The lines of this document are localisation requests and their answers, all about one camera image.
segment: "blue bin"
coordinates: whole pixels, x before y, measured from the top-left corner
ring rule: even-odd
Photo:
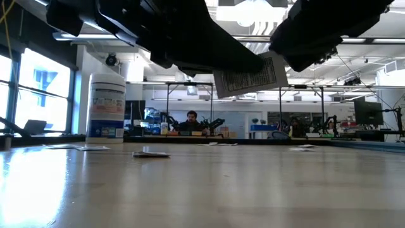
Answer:
[[[254,130],[278,130],[277,125],[251,125],[251,131]]]

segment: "laptop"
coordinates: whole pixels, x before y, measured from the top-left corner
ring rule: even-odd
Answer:
[[[31,135],[43,134],[46,126],[46,121],[43,120],[28,120],[24,126]]]

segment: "white jar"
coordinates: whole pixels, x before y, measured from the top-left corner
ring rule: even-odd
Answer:
[[[89,82],[87,143],[122,143],[125,79],[118,74],[93,73]]]
[[[169,133],[169,124],[166,122],[160,123],[160,134],[167,135]]]

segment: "man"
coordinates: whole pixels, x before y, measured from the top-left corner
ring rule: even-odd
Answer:
[[[195,111],[189,111],[187,113],[187,121],[180,123],[179,130],[201,131],[203,134],[208,133],[208,129],[205,129],[204,126],[197,121],[197,113]]]

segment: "table surface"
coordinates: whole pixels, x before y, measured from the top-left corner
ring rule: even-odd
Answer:
[[[0,152],[0,227],[403,227],[405,156],[119,144]],[[133,151],[170,159],[132,158]]]
[[[191,139],[205,139],[205,138],[208,138],[208,139],[222,139],[223,137],[222,136],[171,136],[171,135],[167,135],[167,136],[162,136],[162,135],[160,135],[160,136],[157,136],[157,135],[145,135],[144,137],[160,137],[160,138],[162,138],[162,137],[173,137],[173,138],[191,138]]]

